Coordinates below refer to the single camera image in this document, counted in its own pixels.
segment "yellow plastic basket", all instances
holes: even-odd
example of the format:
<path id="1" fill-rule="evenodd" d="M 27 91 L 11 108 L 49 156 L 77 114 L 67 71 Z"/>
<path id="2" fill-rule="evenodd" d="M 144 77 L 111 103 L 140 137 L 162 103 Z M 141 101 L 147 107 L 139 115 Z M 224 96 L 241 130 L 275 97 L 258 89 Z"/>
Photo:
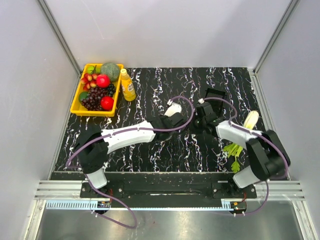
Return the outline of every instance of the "yellow plastic basket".
<path id="1" fill-rule="evenodd" d="M 124 68 L 122 64 L 117 64 L 117 65 L 120 69 Z M 84 77 L 89 66 L 96 66 L 96 68 L 99 70 L 100 67 L 102 66 L 102 63 L 88 63 L 87 65 L 85 65 L 81 78 Z M 116 105 L 117 105 L 118 96 L 120 92 L 120 85 L 121 85 L 120 76 L 118 81 L 113 82 L 113 84 L 116 86 L 116 91 L 112 97 L 114 99 L 114 104 L 111 111 L 89 111 L 84 106 L 82 106 L 78 98 L 79 98 L 79 95 L 82 92 L 84 92 L 83 90 L 84 84 L 82 84 L 79 81 L 78 88 L 76 89 L 76 92 L 72 101 L 70 112 L 78 116 L 114 117 L 116 114 Z"/>

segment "grapes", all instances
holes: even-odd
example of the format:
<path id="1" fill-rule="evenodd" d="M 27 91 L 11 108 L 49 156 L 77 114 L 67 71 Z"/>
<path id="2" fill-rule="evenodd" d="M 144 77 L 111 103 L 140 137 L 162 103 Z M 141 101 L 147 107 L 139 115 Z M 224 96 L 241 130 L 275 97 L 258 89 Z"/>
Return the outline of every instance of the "grapes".
<path id="1" fill-rule="evenodd" d="M 117 88 L 113 83 L 108 87 L 92 87 L 86 98 L 81 101 L 81 105 L 84 106 L 89 111 L 104 111 L 100 105 L 100 101 L 103 97 L 109 96 L 113 97 Z"/>

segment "white wall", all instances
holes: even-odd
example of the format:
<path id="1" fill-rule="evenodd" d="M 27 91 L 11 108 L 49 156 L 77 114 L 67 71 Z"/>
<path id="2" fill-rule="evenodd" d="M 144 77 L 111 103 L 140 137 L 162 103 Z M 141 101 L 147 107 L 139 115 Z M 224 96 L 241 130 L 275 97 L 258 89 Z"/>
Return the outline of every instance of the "white wall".
<path id="1" fill-rule="evenodd" d="M 290 0 L 46 0 L 78 63 L 250 67 Z"/>
<path id="2" fill-rule="evenodd" d="M 320 235 L 320 1 L 300 1 L 258 73 Z"/>
<path id="3" fill-rule="evenodd" d="M 77 79 L 35 0 L 1 1 L 0 22 L 0 238 L 17 240 Z"/>

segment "green melon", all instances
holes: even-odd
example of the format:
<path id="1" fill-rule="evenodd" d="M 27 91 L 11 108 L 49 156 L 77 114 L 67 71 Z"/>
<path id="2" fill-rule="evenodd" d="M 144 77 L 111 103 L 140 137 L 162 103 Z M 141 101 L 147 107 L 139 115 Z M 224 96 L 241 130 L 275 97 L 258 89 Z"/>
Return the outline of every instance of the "green melon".
<path id="1" fill-rule="evenodd" d="M 107 62 L 101 66 L 100 74 L 106 74 L 111 82 L 115 82 L 119 78 L 120 68 L 115 63 Z"/>

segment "yellow bottle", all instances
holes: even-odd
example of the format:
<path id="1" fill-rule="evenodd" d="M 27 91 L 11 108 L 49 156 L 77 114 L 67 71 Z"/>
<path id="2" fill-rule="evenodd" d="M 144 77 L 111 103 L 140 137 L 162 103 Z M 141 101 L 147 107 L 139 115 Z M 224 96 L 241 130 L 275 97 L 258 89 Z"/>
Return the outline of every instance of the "yellow bottle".
<path id="1" fill-rule="evenodd" d="M 121 86 L 122 86 L 124 99 L 127 101 L 135 100 L 136 99 L 135 87 L 131 81 L 130 76 L 127 73 L 127 70 L 125 68 L 121 69 L 120 74 L 121 74 Z"/>

